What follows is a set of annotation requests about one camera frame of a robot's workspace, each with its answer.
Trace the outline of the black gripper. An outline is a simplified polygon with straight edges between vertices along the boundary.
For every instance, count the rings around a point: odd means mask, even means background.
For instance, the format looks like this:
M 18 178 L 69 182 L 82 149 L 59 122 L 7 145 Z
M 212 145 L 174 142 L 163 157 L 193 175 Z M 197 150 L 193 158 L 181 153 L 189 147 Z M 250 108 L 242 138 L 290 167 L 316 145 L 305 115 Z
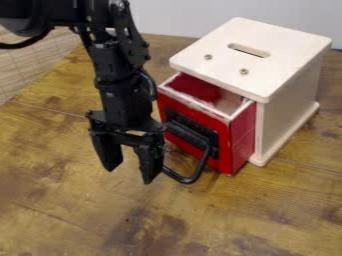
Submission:
M 165 125 L 153 114 L 157 84 L 145 71 L 125 77 L 97 76 L 103 109 L 89 111 L 90 135 L 102 165 L 109 172 L 123 162 L 122 145 L 135 148 L 143 182 L 149 185 L 163 170 Z

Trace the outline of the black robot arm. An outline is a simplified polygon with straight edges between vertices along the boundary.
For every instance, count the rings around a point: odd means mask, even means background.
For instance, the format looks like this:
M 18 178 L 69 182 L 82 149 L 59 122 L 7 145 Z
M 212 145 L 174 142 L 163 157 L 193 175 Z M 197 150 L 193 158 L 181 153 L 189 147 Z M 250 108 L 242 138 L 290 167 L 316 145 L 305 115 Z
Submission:
M 151 117 L 158 86 L 145 70 L 149 42 L 133 19 L 129 0 L 0 0 L 0 26 L 24 38 L 0 43 L 20 49 L 58 27 L 81 37 L 95 69 L 103 109 L 90 111 L 90 135 L 109 171 L 123 162 L 122 147 L 139 157 L 142 178 L 151 183 L 163 170 L 165 126 Z

